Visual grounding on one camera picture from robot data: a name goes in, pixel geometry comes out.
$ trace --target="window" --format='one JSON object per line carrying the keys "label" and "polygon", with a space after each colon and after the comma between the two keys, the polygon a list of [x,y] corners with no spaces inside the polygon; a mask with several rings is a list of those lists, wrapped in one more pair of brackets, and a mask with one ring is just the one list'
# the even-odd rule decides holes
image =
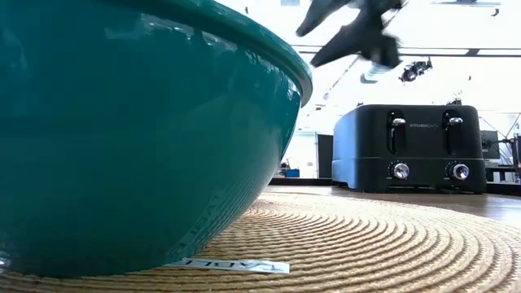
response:
{"label": "window", "polygon": [[297,7],[300,6],[300,0],[280,0],[280,6]]}

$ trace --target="round rug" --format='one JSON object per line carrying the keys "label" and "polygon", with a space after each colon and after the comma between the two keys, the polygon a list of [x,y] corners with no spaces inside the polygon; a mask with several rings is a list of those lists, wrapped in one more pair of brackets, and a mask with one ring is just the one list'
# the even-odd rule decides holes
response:
{"label": "round rug", "polygon": [[158,268],[59,280],[4,272],[6,292],[521,292],[521,230],[439,208],[263,194],[197,257],[289,274]]}

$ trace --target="toaster knob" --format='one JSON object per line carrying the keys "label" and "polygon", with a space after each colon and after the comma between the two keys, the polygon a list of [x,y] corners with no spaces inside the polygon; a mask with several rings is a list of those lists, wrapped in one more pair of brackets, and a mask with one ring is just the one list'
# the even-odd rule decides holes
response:
{"label": "toaster knob", "polygon": [[452,167],[451,175],[455,179],[463,181],[469,177],[470,172],[470,169],[465,164],[456,164]]}
{"label": "toaster knob", "polygon": [[405,163],[398,163],[392,168],[392,175],[398,179],[407,179],[409,176],[409,166]]}

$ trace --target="blue box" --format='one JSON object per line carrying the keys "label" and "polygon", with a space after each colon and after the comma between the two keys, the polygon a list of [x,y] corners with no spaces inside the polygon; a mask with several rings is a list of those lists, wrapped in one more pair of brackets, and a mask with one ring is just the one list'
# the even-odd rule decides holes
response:
{"label": "blue box", "polygon": [[286,170],[286,177],[289,178],[299,178],[300,170],[299,169],[288,169]]}

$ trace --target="white wall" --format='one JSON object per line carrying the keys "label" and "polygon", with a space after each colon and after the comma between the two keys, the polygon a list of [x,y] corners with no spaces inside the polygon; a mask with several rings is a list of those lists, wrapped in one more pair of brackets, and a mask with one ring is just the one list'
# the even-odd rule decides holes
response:
{"label": "white wall", "polygon": [[295,131],[283,162],[300,169],[301,178],[317,178],[317,139],[314,132]]}

